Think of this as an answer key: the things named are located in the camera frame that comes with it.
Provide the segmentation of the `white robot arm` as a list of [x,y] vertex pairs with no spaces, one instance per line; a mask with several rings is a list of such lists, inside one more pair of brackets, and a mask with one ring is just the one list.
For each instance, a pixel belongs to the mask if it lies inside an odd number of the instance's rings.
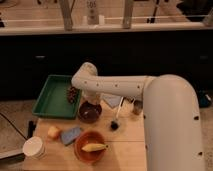
[[161,76],[100,76],[90,62],[71,79],[87,101],[97,93],[143,102],[147,171],[205,171],[199,103],[184,78]]

